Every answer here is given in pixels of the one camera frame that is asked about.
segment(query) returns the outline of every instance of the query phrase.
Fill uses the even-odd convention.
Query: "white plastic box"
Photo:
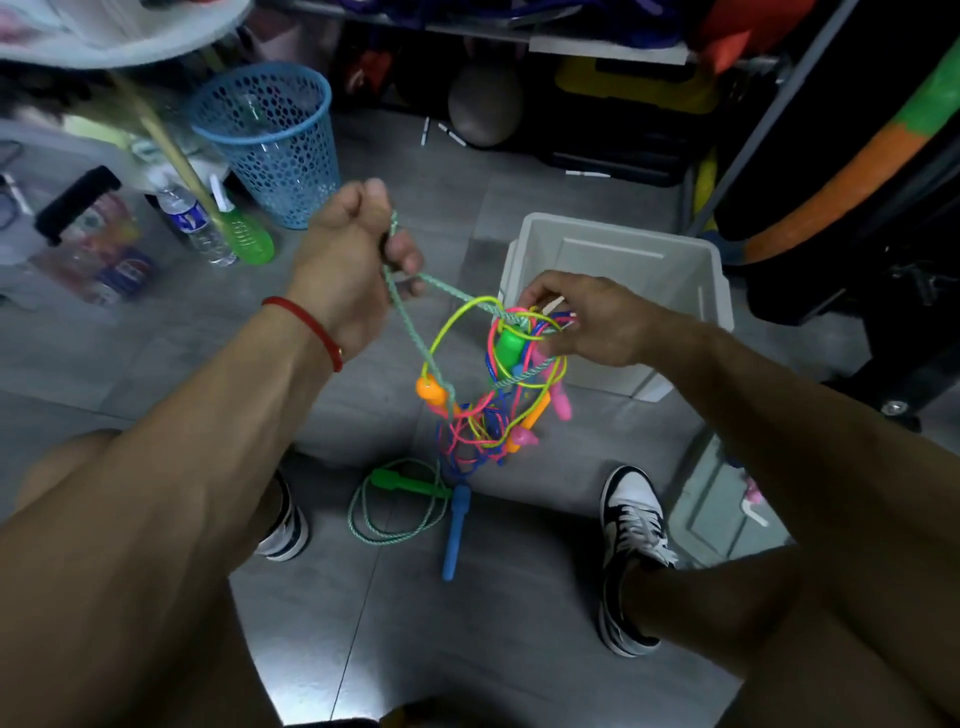
[[[691,237],[621,228],[534,213],[507,254],[500,281],[505,305],[549,269],[606,276],[645,299],[733,330],[730,285],[720,254]],[[673,388],[650,367],[616,369],[571,357],[565,381],[643,401],[660,401]]]

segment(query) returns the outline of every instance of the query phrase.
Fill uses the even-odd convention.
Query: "gray ball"
[[[476,147],[493,147],[520,126],[523,88],[510,66],[472,63],[453,81],[446,107],[460,136]]]

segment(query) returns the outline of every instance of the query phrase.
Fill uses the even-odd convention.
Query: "green jump rope handle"
[[[419,493],[422,496],[440,497],[445,500],[450,498],[450,490],[443,486],[437,488],[433,483],[424,483],[422,480],[414,480],[410,477],[403,477],[397,471],[389,471],[384,468],[377,468],[370,473],[370,483],[377,488],[385,491],[395,491],[397,488],[401,491],[410,491]]]
[[[496,340],[496,344],[493,345],[493,351],[496,353],[496,360],[500,362],[506,372],[497,372],[498,375],[511,376],[513,374],[514,367],[520,363],[523,347],[526,344],[527,342],[524,339],[521,339],[508,328],[500,331],[500,336]]]

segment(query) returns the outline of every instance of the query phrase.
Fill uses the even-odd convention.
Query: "red bracelet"
[[[330,338],[330,334],[326,332],[326,329],[321,326],[317,319],[294,302],[288,301],[280,296],[270,296],[264,299],[260,305],[268,305],[269,303],[278,305],[280,308],[286,308],[290,313],[307,324],[310,330],[320,337],[320,340],[324,342],[327,352],[330,354],[330,358],[333,360],[334,372],[340,372],[344,368],[344,350],[337,346],[337,342]]]

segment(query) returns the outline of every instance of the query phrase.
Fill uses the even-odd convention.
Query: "left hand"
[[[390,308],[383,263],[408,276],[423,267],[423,255],[406,231],[388,240],[386,260],[380,257],[392,212],[381,180],[348,182],[310,219],[294,258],[286,297],[324,326],[344,359],[360,353],[383,329]],[[423,287],[419,279],[399,286],[405,298],[419,295]]]

